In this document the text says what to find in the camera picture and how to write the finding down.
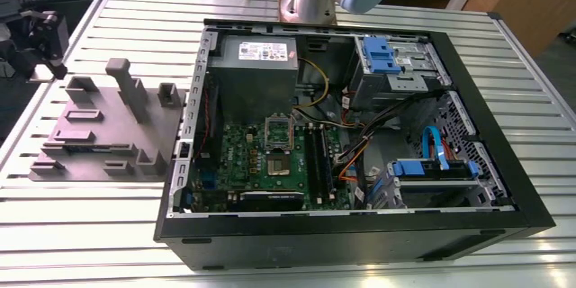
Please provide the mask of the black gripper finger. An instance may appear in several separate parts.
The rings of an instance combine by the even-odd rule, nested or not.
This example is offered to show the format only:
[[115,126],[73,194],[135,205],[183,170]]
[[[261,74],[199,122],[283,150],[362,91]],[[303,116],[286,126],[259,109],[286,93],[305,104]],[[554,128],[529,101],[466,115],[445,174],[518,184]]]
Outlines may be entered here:
[[34,65],[43,65],[57,80],[62,80],[67,68],[62,63],[67,50],[67,27],[62,14],[55,11],[31,12],[29,44]]

